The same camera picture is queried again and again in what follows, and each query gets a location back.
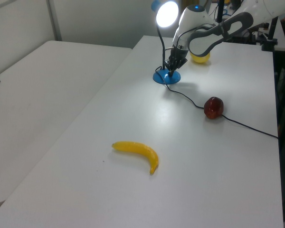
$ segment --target lamp light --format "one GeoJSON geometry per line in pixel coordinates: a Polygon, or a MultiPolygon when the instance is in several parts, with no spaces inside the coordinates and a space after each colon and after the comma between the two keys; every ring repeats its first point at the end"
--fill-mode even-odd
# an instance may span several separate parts
{"type": "Polygon", "coordinates": [[[174,84],[179,82],[181,75],[177,71],[174,71],[173,75],[170,76],[168,69],[165,68],[166,49],[159,27],[166,28],[172,25],[177,19],[179,8],[174,1],[161,3],[159,0],[154,0],[151,9],[156,12],[156,28],[162,44],[162,67],[153,74],[153,80],[160,84],[174,84]]]}

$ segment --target yellow banana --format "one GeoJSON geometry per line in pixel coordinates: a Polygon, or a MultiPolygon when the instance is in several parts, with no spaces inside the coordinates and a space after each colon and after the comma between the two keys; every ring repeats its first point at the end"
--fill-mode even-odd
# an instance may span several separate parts
{"type": "Polygon", "coordinates": [[[118,151],[132,152],[141,154],[149,159],[151,169],[150,174],[154,174],[158,167],[158,156],[149,146],[140,142],[119,141],[112,144],[112,147],[118,151]]]}

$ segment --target lemon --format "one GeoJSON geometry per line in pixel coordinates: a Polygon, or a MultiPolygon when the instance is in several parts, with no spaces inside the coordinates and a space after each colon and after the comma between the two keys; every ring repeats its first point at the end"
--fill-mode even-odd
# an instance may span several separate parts
{"type": "Polygon", "coordinates": [[[192,54],[191,52],[190,52],[190,55],[191,55],[193,61],[197,62],[197,63],[206,63],[208,61],[208,59],[210,58],[210,52],[204,57],[197,57],[194,54],[192,54]]]}

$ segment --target red apple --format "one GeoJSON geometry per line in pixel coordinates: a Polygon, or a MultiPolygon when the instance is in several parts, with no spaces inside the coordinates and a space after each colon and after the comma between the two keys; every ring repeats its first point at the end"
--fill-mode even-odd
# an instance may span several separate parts
{"type": "Polygon", "coordinates": [[[224,103],[218,97],[211,97],[204,105],[204,113],[209,119],[215,119],[223,114],[224,103]]]}

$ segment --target table surface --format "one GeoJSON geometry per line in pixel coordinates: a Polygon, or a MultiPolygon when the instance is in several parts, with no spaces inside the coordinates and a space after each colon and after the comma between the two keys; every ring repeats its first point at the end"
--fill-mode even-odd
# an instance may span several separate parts
{"type": "Polygon", "coordinates": [[[0,204],[130,51],[49,41],[0,74],[0,204]]]}
{"type": "MultiPolygon", "coordinates": [[[[209,10],[209,14],[211,14],[213,12],[213,10],[216,8],[218,4],[217,3],[212,3],[210,6],[210,10],[209,10]]],[[[269,33],[269,30],[263,30],[263,29],[259,29],[260,32],[265,32],[265,33],[269,33]]],[[[275,45],[275,51],[285,51],[285,35],[284,35],[284,31],[282,28],[282,24],[281,21],[278,20],[277,24],[276,24],[276,28],[275,28],[275,33],[274,33],[274,38],[277,39],[278,43],[277,45],[275,45]]]]}
{"type": "MultiPolygon", "coordinates": [[[[161,48],[157,37],[140,40],[0,207],[0,228],[283,227],[278,140],[209,120],[155,83],[161,48]],[[154,175],[116,141],[151,146],[154,175]]],[[[276,135],[272,53],[222,43],[179,72],[172,89],[201,106],[220,97],[226,116],[276,135]]]]}

